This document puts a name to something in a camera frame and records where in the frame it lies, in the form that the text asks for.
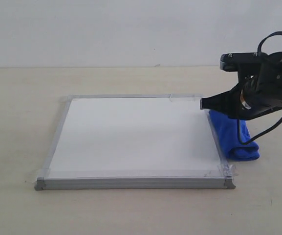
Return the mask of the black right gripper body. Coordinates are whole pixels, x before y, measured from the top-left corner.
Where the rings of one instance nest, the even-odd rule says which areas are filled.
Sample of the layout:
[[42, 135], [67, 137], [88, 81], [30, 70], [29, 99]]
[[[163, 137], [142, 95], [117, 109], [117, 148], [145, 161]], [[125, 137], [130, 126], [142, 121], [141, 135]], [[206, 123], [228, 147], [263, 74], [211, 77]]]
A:
[[282, 109], [282, 52], [262, 57], [258, 74], [243, 85], [240, 101], [241, 120], [252, 120]]

